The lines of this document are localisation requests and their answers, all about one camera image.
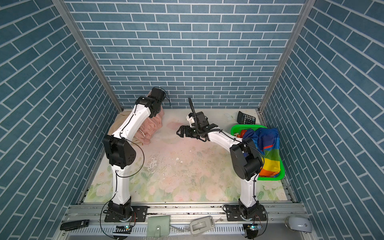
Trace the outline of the green plastic basket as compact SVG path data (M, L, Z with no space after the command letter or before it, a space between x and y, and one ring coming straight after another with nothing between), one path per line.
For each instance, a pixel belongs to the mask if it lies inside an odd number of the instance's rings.
M262 125L235 125L231 134L239 138L250 138L264 161L260 173L261 181L279 181L285 176L285 169L280 157L280 135L276 128L268 129Z

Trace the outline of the colourful patterned shorts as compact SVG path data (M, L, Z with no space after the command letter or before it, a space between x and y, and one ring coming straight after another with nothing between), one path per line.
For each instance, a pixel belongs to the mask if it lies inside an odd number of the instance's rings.
M281 172L280 136L277 129L258 128L252 130L235 130L235 136L254 141L258 151L263 155L265 163L260 177L275 178Z

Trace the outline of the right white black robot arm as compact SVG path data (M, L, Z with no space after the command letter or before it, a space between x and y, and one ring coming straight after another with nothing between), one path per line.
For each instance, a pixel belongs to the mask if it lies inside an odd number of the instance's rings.
M209 125L205 130L181 126L177 130L177 135L181 138L210 141L227 150L231 155L233 169L241 179L238 213L246 221L251 219L266 221L268 219L267 211L256 196L257 180L264 166L264 157L257 150L252 139L231 136L215 124Z

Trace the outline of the pink shorts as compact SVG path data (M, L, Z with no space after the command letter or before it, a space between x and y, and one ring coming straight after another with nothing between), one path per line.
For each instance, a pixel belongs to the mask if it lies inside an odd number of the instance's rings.
M153 118L147 118L139 127L135 134L135 138L144 145L151 143L153 135L163 126L162 119L165 112L161 108L161 111Z

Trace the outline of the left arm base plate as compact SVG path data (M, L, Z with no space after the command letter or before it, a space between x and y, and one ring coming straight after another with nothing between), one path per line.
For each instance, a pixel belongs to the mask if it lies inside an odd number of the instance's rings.
M118 214L113 213L110 210L103 210L106 214L106 223L128 223L128 222L145 222L148 212L148 206L131 206L131 217L129 219L123 219Z

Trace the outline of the beige drawstring shorts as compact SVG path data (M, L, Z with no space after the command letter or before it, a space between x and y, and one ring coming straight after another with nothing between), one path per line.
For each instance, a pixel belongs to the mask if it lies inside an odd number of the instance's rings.
M112 135L127 119L131 112L121 112L119 113L111 127L109 128L108 135Z

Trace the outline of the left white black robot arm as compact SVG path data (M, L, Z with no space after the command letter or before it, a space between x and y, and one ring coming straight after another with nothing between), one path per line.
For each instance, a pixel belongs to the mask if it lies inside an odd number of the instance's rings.
M116 222L128 222L133 218L131 195L129 191L130 165L136 159L136 151L132 147L133 138L147 118L155 117L162 107L165 94L151 92L146 97L139 97L128 118L112 134L103 138L106 157L112 166L114 194L108 201L107 214Z

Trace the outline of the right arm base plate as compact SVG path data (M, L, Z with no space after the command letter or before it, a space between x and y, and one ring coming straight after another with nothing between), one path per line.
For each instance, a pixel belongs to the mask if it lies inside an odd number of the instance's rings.
M250 208L243 205L224 205L223 210L226 213L227 221L266 221L267 212L263 205L257 204Z

